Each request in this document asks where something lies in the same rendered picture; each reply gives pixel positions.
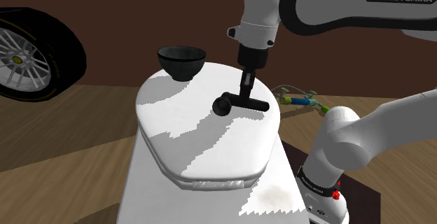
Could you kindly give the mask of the black car wheel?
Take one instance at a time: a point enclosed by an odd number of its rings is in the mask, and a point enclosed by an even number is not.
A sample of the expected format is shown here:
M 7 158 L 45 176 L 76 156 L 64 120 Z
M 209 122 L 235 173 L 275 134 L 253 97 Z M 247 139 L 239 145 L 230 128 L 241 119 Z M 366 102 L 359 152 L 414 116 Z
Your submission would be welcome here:
M 63 22 L 33 8 L 0 8 L 1 96 L 44 102 L 76 83 L 86 68 L 84 48 Z

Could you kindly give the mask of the black flashlight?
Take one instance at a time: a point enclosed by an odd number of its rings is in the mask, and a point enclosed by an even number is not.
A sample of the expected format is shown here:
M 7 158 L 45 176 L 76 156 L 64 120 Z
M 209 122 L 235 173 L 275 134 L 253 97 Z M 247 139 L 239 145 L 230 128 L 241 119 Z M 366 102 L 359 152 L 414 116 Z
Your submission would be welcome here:
M 268 111 L 270 108 L 269 103 L 266 101 L 224 92 L 220 97 L 215 99 L 212 104 L 212 110 L 218 116 L 226 116 L 234 106 L 263 112 Z

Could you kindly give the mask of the green and blue toy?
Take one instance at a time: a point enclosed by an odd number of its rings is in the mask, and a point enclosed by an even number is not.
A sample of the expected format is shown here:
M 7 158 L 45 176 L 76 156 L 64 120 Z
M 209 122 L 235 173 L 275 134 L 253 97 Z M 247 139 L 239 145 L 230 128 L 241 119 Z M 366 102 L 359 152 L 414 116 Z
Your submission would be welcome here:
M 301 94 L 303 94 L 303 98 L 286 97 L 285 94 L 289 92 L 288 88 L 299 91 Z M 278 85 L 277 87 L 272 88 L 270 91 L 278 99 L 281 105 L 318 106 L 320 111 L 323 113 L 327 113 L 330 110 L 329 107 L 324 106 L 314 99 L 314 96 L 318 95 L 318 93 L 313 90 L 305 92 L 295 86 L 284 84 Z

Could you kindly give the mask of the black bowl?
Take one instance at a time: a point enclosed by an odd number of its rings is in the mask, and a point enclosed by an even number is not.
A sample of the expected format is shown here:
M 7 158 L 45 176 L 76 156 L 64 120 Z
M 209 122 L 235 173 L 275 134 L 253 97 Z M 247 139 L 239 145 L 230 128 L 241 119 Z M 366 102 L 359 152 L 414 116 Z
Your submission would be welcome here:
M 157 50 L 162 69 L 179 82 L 191 81 L 203 68 L 206 55 L 202 49 L 184 45 L 166 46 Z

